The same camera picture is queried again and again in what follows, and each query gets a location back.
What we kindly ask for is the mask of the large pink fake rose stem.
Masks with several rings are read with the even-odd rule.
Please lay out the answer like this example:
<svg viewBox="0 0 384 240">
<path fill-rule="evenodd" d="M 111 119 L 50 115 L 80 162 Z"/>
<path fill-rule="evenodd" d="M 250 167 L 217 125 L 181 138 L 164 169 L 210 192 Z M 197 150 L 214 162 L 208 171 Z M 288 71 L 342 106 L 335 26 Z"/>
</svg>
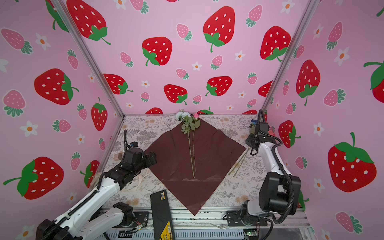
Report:
<svg viewBox="0 0 384 240">
<path fill-rule="evenodd" d="M 269 135 L 272 135 L 272 136 L 275 136 L 275 129 L 274 129 L 274 127 L 271 127 L 271 128 L 269 129 L 268 134 L 269 134 Z M 245 161 L 245 159 L 246 159 L 246 157 L 247 157 L 247 154 L 249 153 L 250 149 L 251 149 L 251 148 L 248 147 L 248 148 L 246 149 L 246 151 L 242 154 L 242 156 L 241 156 L 240 159 L 237 161 L 237 163 L 235 164 L 235 166 L 233 167 L 233 169 L 229 172 L 229 174 L 228 174 L 229 176 L 234 177 L 234 176 L 238 173 L 238 171 L 239 171 L 240 167 L 242 166 L 242 164 L 244 163 L 244 161 Z"/>
</svg>

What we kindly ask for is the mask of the blue fake rose stem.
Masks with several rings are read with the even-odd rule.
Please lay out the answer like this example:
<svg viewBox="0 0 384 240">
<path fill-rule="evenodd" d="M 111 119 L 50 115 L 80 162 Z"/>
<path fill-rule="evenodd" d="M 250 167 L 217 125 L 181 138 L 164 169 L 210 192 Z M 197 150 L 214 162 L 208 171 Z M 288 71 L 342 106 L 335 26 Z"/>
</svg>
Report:
<svg viewBox="0 0 384 240">
<path fill-rule="evenodd" d="M 257 120 L 251 120 L 250 134 L 255 134 L 255 129 L 256 129 L 257 123 L 258 123 Z M 238 171 L 239 171 L 240 167 L 242 166 L 243 162 L 245 161 L 245 158 L 247 157 L 247 154 L 248 154 L 250 149 L 251 149 L 251 147 L 248 147 L 247 150 L 242 154 L 242 156 L 236 162 L 236 164 L 234 165 L 232 170 L 228 173 L 229 176 L 234 177 L 238 173 Z"/>
</svg>

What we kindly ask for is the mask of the dark red wrapping paper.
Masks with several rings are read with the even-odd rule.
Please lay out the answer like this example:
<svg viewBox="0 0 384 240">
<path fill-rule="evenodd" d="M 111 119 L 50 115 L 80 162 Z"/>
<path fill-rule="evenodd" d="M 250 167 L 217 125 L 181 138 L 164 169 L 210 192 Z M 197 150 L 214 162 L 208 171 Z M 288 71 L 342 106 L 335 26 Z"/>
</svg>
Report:
<svg viewBox="0 0 384 240">
<path fill-rule="evenodd" d="M 150 170 L 196 215 L 246 148 L 201 121 L 200 127 L 190 133 L 196 170 L 193 178 L 188 137 L 181 132 L 181 126 L 165 132 L 149 146 L 147 152 L 157 156 L 157 164 Z"/>
</svg>

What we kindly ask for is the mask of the white fake flower stem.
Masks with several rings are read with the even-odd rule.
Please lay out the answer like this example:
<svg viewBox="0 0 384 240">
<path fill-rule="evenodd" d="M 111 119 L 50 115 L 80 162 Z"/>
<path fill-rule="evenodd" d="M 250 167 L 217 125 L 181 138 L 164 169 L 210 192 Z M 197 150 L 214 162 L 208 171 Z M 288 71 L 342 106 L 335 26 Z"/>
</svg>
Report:
<svg viewBox="0 0 384 240">
<path fill-rule="evenodd" d="M 194 126 L 195 119 L 192 114 L 185 112 L 184 110 L 179 110 L 176 113 L 176 119 L 182 123 L 181 132 L 187 135 L 188 137 L 192 175 L 193 175 L 193 178 L 195 178 L 196 170 L 195 170 L 195 164 L 193 159 L 192 143 L 191 143 L 191 136 L 190 136 L 190 132 L 195 130 L 195 126 Z"/>
</svg>

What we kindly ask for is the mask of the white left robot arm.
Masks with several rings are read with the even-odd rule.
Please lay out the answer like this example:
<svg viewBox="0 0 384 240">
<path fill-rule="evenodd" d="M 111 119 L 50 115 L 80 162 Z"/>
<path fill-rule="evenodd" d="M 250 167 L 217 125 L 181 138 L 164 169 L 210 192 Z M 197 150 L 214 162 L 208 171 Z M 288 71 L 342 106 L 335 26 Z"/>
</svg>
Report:
<svg viewBox="0 0 384 240">
<path fill-rule="evenodd" d="M 133 212 L 133 208 L 119 202 L 107 212 L 95 219 L 92 216 L 113 195 L 131 184 L 141 171 L 157 163 L 155 153 L 145 153 L 137 142 L 124 140 L 123 157 L 119 164 L 100 175 L 97 185 L 71 209 L 55 220 L 44 220 L 37 227 L 37 240 L 94 240 L 118 225 L 132 227 L 134 232 L 142 224 Z"/>
</svg>

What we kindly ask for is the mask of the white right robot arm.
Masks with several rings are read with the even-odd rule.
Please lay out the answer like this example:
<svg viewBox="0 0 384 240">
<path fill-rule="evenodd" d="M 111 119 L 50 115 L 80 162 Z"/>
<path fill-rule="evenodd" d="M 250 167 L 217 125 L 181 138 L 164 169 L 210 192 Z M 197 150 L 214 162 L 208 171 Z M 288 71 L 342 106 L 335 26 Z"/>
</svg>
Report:
<svg viewBox="0 0 384 240">
<path fill-rule="evenodd" d="M 268 123 L 253 120 L 250 135 L 245 143 L 251 148 L 251 155 L 259 155 L 267 174 L 261 186 L 257 201 L 245 201 L 240 210 L 228 211 L 223 220 L 228 226 L 255 226 L 259 222 L 281 224 L 288 216 L 296 213 L 301 191 L 301 180 L 283 166 L 278 147 L 283 144 L 279 138 L 268 133 Z"/>
</svg>

